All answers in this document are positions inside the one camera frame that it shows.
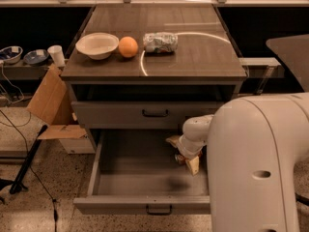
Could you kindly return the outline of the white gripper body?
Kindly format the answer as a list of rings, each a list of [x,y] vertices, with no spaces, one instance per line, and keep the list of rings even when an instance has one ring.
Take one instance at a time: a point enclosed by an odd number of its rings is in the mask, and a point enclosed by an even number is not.
[[[202,148],[207,145],[207,140],[190,140],[184,134],[177,140],[179,152],[187,159],[192,160],[199,156]]]

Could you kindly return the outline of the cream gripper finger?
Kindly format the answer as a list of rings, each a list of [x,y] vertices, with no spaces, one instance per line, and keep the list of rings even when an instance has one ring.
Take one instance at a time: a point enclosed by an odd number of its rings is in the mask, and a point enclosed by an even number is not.
[[[200,161],[198,157],[195,157],[194,159],[187,159],[185,163],[192,176],[196,175],[199,172]]]
[[[167,143],[169,143],[171,146],[173,146],[174,148],[177,148],[179,139],[180,139],[179,135],[172,135],[172,136],[166,138],[165,141]]]

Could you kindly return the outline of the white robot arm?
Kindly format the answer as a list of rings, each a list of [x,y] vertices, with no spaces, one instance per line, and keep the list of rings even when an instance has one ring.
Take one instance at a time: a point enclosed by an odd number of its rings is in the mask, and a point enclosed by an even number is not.
[[[299,232],[294,167],[309,152],[309,93],[234,99],[167,141],[193,174],[207,148],[212,232]]]

